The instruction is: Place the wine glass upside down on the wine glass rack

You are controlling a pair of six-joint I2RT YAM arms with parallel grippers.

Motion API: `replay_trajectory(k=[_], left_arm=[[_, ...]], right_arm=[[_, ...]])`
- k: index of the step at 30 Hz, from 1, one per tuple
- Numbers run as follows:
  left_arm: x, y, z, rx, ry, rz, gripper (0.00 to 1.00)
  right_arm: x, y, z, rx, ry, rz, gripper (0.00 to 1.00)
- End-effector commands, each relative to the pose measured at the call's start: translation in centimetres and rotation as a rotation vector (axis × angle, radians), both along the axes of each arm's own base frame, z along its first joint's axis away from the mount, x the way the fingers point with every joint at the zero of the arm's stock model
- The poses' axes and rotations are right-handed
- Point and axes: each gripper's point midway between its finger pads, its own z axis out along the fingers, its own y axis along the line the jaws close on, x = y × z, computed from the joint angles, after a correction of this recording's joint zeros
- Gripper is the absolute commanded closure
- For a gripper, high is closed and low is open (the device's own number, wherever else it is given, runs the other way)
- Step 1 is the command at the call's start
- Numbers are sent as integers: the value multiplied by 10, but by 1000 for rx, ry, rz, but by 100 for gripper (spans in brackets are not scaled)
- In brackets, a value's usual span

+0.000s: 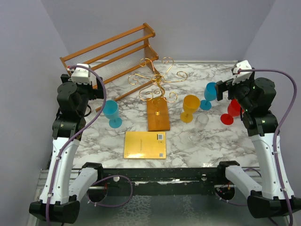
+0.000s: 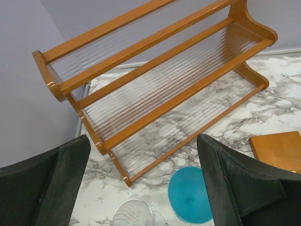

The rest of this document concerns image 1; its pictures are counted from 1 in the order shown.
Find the red wine glass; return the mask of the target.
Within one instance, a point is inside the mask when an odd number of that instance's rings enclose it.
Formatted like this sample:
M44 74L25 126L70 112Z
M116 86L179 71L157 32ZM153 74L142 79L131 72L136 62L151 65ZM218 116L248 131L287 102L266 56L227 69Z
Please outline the red wine glass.
M240 104L236 99L233 99L228 105L228 112L220 117L221 122L225 125L231 125L234 122L234 118L240 116L240 110L242 110Z

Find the yellow wine glass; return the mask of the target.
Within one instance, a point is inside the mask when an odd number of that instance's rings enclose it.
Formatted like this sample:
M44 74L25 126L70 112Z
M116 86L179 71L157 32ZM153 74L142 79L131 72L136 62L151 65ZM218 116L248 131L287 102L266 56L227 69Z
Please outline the yellow wine glass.
M200 100L195 95L187 95L183 100L183 112L180 119L184 123L190 123L193 120L193 114L198 110Z

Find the clear wine glass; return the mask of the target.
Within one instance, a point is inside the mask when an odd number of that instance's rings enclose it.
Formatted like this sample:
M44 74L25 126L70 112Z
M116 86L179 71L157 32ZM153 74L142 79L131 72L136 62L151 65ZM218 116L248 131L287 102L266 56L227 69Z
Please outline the clear wine glass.
M200 139L200 132L206 127L209 121L207 114L200 113L195 119L195 128L188 133L188 139L197 142Z

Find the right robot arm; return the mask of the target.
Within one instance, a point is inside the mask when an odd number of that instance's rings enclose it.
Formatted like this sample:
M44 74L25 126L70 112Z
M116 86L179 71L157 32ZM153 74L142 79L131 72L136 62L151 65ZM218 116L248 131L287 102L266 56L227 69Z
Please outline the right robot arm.
M236 161L222 161L216 179L221 184L232 182L247 199L254 218L288 215L301 209L301 200L292 191L282 161L278 121L269 110L276 96L275 84L266 78L249 78L239 83L233 79L216 83L217 100L235 99L243 109L242 121L258 158L261 184L254 181Z

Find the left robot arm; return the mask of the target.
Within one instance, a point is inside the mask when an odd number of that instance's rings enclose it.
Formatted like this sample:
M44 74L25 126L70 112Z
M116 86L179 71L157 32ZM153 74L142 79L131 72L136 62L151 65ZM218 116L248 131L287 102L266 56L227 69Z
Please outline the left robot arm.
M72 163L81 135L91 123L84 119L88 102L103 99L108 104L106 88L101 77L96 76L97 89L92 82L73 82L67 74L61 75L62 84L57 89L58 112L52 126L53 150L48 177L40 199L32 202L29 213L39 220L51 223L75 223L79 215L80 201L90 186L98 186L109 179L122 178L134 188L129 177L115 174L105 176L102 164L87 162L80 174L70 183Z

